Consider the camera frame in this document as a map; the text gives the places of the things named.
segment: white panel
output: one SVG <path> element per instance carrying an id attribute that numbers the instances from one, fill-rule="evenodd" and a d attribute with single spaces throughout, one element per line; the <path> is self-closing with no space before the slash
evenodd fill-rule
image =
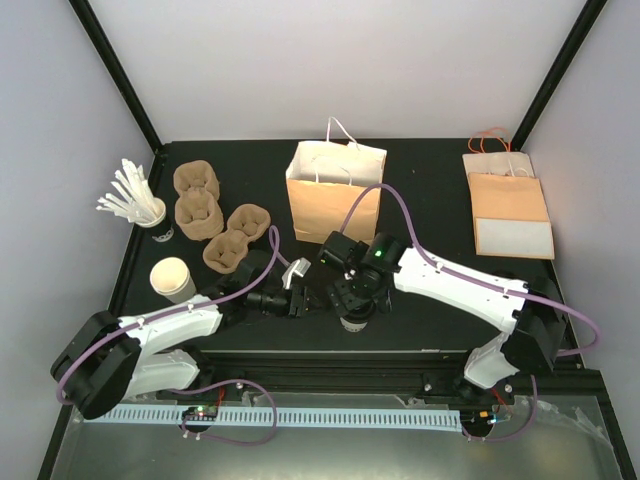
<path id="1" fill-rule="evenodd" d="M 584 0 L 93 0 L 163 141 L 515 130 Z"/>
<path id="2" fill-rule="evenodd" d="M 131 232 L 96 199 L 153 156 L 68 2 L 2 7 L 0 477 L 28 479 L 60 411 L 51 364 L 107 307 Z"/>
<path id="3" fill-rule="evenodd" d="M 640 2 L 609 2 L 525 145 L 567 301 L 601 327 L 600 368 L 640 473 Z M 580 337 L 583 343 L 591 335 Z"/>

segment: stack of cups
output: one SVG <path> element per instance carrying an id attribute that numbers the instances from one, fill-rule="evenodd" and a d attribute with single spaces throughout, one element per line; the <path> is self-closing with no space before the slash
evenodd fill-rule
<path id="1" fill-rule="evenodd" d="M 156 293 L 173 303 L 186 302 L 196 294 L 189 267 L 177 257 L 160 260 L 151 269 L 149 281 Z"/>

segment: black frame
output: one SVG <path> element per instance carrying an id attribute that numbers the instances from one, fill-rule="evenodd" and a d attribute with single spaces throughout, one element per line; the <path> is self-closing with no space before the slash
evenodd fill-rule
<path id="1" fill-rule="evenodd" d="M 154 152 L 155 158 L 153 167 L 149 174 L 149 184 L 152 189 L 155 189 L 155 187 L 158 185 L 164 164 L 167 159 L 165 146 L 158 137 L 147 113 L 144 110 L 142 103 L 140 102 L 131 82 L 129 81 L 129 78 L 127 77 L 124 68 L 118 60 L 118 57 L 116 56 L 115 51 L 113 50 L 113 47 L 109 42 L 109 39 L 102 29 L 102 26 L 100 25 L 100 22 L 96 17 L 93 9 L 91 8 L 90 2 L 88 0 L 69 0 L 69 3 L 73 7 L 76 15 L 78 16 L 78 19 L 82 23 L 84 29 L 87 32 L 87 35 L 91 39 L 94 47 L 96 48 L 96 51 L 100 55 L 105 67 L 109 71 L 109 74 L 113 78 L 113 81 L 122 94 L 122 97 L 129 107 L 129 110 L 135 118 L 138 126 L 140 127 L 140 130 L 144 134 L 147 142 L 149 143 L 149 146 Z M 520 150 L 523 147 L 527 138 L 531 134 L 537 120 L 542 115 L 547 103 L 551 99 L 551 96 L 558 87 L 564 74 L 571 65 L 573 58 L 580 49 L 580 46 L 584 42 L 587 34 L 597 20 L 606 3 L 607 0 L 586 1 L 585 6 L 583 7 L 571 31 L 569 32 L 567 39 L 562 45 L 562 48 L 560 49 L 555 61 L 553 62 L 542 85 L 540 86 L 540 89 L 538 90 L 520 126 L 518 127 L 518 130 L 513 137 L 512 147 L 514 148 L 514 150 Z M 119 312 L 122 311 L 125 292 L 131 281 L 131 272 L 135 268 L 135 259 L 141 245 L 142 234 L 143 232 L 139 227 L 135 226 L 133 228 L 133 232 L 131 238 L 129 239 L 129 243 L 125 252 L 124 261 L 118 274 L 116 287 L 109 304 L 109 311 L 111 311 L 114 315 L 118 315 Z M 235 370 L 239 368 L 244 368 L 247 370 L 262 368 L 262 376 L 264 378 L 261 378 L 261 381 L 265 386 L 274 390 L 278 389 L 278 385 L 283 384 L 286 384 L 297 390 L 304 390 L 304 386 L 307 383 L 304 375 L 298 376 L 294 374 L 292 376 L 291 374 L 289 374 L 287 376 L 286 382 L 278 380 L 278 378 L 282 379 L 282 373 L 285 369 L 290 373 L 290 369 L 288 368 L 288 366 L 291 366 L 292 363 L 297 363 L 296 368 L 304 369 L 305 364 L 309 361 L 309 358 L 283 357 L 282 359 L 276 360 L 274 363 L 273 357 L 270 357 L 267 360 L 265 358 L 261 358 L 259 354 L 255 355 L 254 357 L 249 356 L 249 358 L 247 358 L 246 354 L 243 354 L 242 359 L 234 358 L 233 355 L 229 356 L 225 354 L 212 354 L 212 356 L 216 357 L 216 364 L 222 366 L 227 364 L 228 368 Z M 345 360 L 346 359 L 340 358 L 333 358 L 331 360 L 328 360 L 326 358 L 314 359 L 314 370 L 320 376 L 320 378 L 326 379 L 327 384 L 330 384 L 333 380 L 335 380 L 335 377 L 331 374 L 331 372 L 334 371 L 337 367 L 337 365 L 333 364 L 333 362 L 344 362 Z M 349 361 L 349 368 L 359 370 L 360 372 L 374 372 L 378 371 L 378 369 L 380 368 L 380 365 L 376 364 L 376 360 L 374 358 L 366 358 L 360 356 L 358 358 L 358 361 L 354 362 L 352 360 L 353 359 L 350 359 Z M 265 361 L 267 361 L 267 363 L 270 362 L 270 366 L 267 367 L 266 370 L 264 368 Z M 436 358 L 429 359 L 425 359 L 424 357 L 410 358 L 410 356 L 404 356 L 402 357 L 399 365 L 401 365 L 401 368 L 407 373 L 407 376 L 403 378 L 409 378 L 411 375 L 414 375 L 415 377 L 416 372 L 419 372 L 421 370 L 448 368 L 447 362 L 444 359 L 437 358 L 437 356 Z M 633 469 L 633 465 L 631 463 L 629 452 L 627 451 L 624 440 L 622 438 L 622 433 L 620 431 L 617 418 L 611 405 L 611 400 L 607 393 L 600 372 L 595 370 L 584 370 L 582 369 L 581 363 L 559 362 L 555 373 L 556 375 L 554 375 L 554 377 L 539 379 L 539 393 L 541 395 L 595 396 L 598 400 L 598 405 L 604 417 L 607 431 L 612 440 L 616 459 L 618 460 L 623 478 L 637 478 Z M 372 375 L 372 378 L 379 379 L 379 377 L 375 375 Z M 515 379 L 513 380 L 513 384 L 513 386 L 517 388 L 518 391 L 531 391 L 531 385 L 529 383 L 528 377 L 515 377 Z M 345 388 L 341 388 L 335 383 L 333 384 L 333 387 L 334 391 L 346 391 Z M 376 387 L 375 385 L 373 387 L 371 385 L 361 385 L 361 387 L 361 391 L 366 391 L 367 388 L 375 388 L 380 391 L 388 388 L 389 385 L 381 383 L 378 387 Z M 403 384 L 403 380 L 400 379 L 398 382 L 394 382 L 393 388 L 394 390 L 399 389 L 400 391 L 412 392 L 415 391 L 415 382 L 409 381 Z M 349 391 L 354 391 L 353 386 L 349 387 Z M 69 406 L 62 407 L 60 411 L 60 415 L 56 422 L 49 448 L 47 449 L 40 473 L 38 475 L 38 479 L 48 479 L 53 472 L 55 460 L 62 443 L 67 424 L 71 417 L 71 412 L 72 407 Z"/>

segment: white bag handle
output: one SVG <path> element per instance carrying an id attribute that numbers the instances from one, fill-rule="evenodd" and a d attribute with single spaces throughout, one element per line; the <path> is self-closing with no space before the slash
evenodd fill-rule
<path id="1" fill-rule="evenodd" d="M 311 165 L 313 166 L 313 170 L 316 172 L 316 183 L 320 183 L 320 178 L 318 176 L 318 167 L 315 165 L 316 160 L 320 160 L 320 159 L 326 159 L 326 160 L 331 160 L 331 157 L 316 157 L 313 160 L 311 160 Z M 343 172 L 345 172 L 347 175 L 349 175 L 349 186 L 352 186 L 353 183 L 353 178 L 351 177 L 351 172 L 349 170 L 347 170 L 344 167 L 341 167 L 340 165 L 336 165 L 335 163 L 333 164 L 336 167 L 338 167 L 340 170 L 342 170 Z"/>
<path id="2" fill-rule="evenodd" d="M 329 122 L 327 123 L 327 139 L 326 141 L 329 141 L 329 137 L 331 135 L 331 120 L 333 120 L 334 122 L 336 122 L 338 124 L 338 126 L 340 127 L 340 130 L 342 130 L 344 132 L 344 134 L 347 136 L 347 138 L 349 140 L 351 140 L 353 143 L 356 144 L 356 148 L 358 150 L 360 150 L 360 145 L 358 144 L 358 142 L 356 142 L 356 139 L 353 138 L 351 135 L 349 135 L 349 132 L 347 132 L 347 129 L 344 128 L 344 126 L 342 126 L 342 124 L 340 123 L 340 121 L 336 118 L 336 117 L 329 117 Z"/>

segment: paper cup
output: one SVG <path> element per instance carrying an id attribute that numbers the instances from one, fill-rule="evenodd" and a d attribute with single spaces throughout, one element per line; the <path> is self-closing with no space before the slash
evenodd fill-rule
<path id="1" fill-rule="evenodd" d="M 182 303 L 193 298 L 196 286 L 189 267 L 177 257 L 160 260 L 151 269 L 149 281 L 156 293 L 173 303 Z"/>
<path id="2" fill-rule="evenodd" d="M 156 205 L 162 207 L 160 218 L 151 223 L 139 223 L 138 225 L 146 229 L 151 234 L 151 238 L 156 242 L 162 243 L 173 237 L 173 225 L 171 225 L 171 220 L 167 217 L 167 206 L 159 198 L 156 198 L 155 200 Z"/>

